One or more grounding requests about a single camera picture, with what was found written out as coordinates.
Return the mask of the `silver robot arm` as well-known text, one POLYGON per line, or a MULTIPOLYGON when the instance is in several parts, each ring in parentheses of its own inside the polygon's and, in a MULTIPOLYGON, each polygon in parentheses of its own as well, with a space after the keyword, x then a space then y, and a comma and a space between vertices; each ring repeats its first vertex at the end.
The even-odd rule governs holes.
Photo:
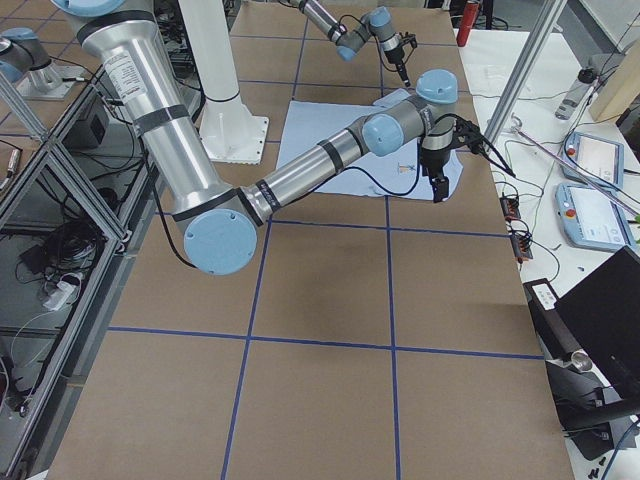
POLYGON ((420 172, 435 200, 447 195, 443 173, 451 150, 458 100, 456 76, 423 73, 412 95, 363 116, 320 141, 265 178, 235 187, 213 162, 237 151, 254 151, 268 121, 242 103, 228 25, 218 1, 180 5, 206 99, 195 125, 182 101, 148 1, 62 1, 81 47, 106 70, 134 129, 174 196, 173 219, 182 230, 190 263, 212 275, 244 268, 257 246, 256 230, 273 213, 296 202, 360 158, 418 145, 420 172))
POLYGON ((411 86, 405 60, 418 46, 416 36, 397 31, 385 6, 376 7, 360 18, 345 14, 336 19, 318 1, 280 1, 280 4, 306 16, 336 46, 337 54, 344 61, 353 60, 365 44, 373 40, 383 68, 397 73, 405 87, 411 86))

